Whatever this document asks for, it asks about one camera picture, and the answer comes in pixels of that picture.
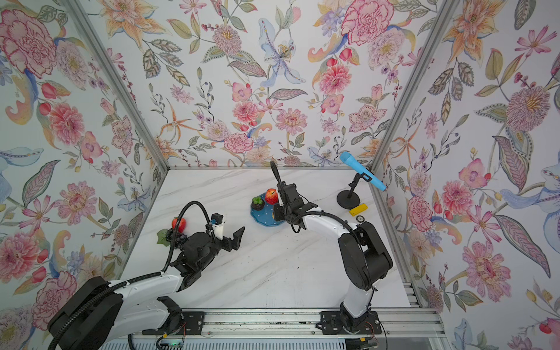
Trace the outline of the dark purple toy grape bunch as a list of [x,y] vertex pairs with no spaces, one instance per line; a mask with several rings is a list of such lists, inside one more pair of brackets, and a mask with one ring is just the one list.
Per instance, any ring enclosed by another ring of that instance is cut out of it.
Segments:
[[[173,236],[173,230],[171,228],[160,230],[159,232],[157,232],[157,240],[158,240],[157,243],[162,244],[164,246],[169,246],[172,242],[172,236]],[[188,240],[187,235],[183,233],[178,233],[174,244],[174,248],[181,249],[187,240]]]

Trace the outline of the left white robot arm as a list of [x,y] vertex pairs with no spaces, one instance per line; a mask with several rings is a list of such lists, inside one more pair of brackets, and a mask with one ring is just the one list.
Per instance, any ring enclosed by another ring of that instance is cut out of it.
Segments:
[[100,349],[106,342],[136,332],[171,335],[189,318],[172,298],[191,287],[221,252],[239,249],[245,232],[214,237],[221,225],[189,236],[170,265],[178,274],[157,271],[122,281],[88,280],[49,321],[49,349]]

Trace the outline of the red yellow toy apple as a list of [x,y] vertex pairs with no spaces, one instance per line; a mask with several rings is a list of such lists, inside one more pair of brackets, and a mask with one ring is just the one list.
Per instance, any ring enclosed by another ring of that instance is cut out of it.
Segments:
[[276,189],[271,188],[268,189],[265,193],[265,202],[270,205],[278,204],[279,202],[279,195]]

